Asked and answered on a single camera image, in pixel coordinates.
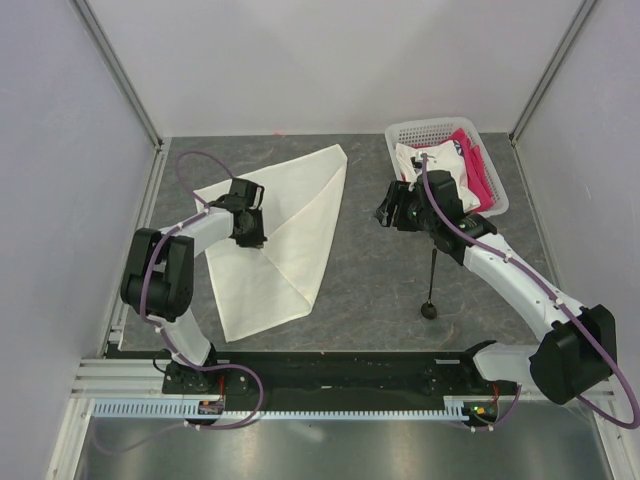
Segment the cream cloth napkin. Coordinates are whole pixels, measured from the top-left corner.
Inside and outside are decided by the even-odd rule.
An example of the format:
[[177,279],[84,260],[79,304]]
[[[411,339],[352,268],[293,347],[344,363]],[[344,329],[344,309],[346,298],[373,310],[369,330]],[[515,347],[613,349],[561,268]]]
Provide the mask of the cream cloth napkin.
[[260,249],[232,239],[204,253],[226,341],[311,313],[327,266],[344,191],[347,156],[332,145],[245,174],[264,187]]

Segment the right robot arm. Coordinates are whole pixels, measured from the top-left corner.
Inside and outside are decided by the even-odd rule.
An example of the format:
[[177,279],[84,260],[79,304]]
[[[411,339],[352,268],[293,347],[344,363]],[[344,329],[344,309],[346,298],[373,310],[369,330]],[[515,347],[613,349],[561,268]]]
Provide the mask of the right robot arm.
[[434,170],[415,183],[390,183],[375,217],[384,227],[425,231],[437,250],[490,285],[534,332],[533,346],[487,341],[458,368],[467,392],[493,381],[535,386],[563,405],[613,373],[615,320],[602,305],[587,308],[533,270],[483,215],[466,213],[451,174]]

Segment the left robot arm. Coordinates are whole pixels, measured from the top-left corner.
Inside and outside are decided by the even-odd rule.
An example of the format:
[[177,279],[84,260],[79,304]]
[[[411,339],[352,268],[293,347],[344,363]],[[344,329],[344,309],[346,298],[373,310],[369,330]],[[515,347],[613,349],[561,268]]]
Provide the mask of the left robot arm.
[[240,248],[261,248],[266,242],[263,198],[263,186],[234,178],[227,193],[204,203],[195,215],[133,235],[121,300],[162,337],[172,360],[187,367],[185,382],[198,393],[215,389],[220,371],[215,349],[191,311],[195,258],[226,240]]

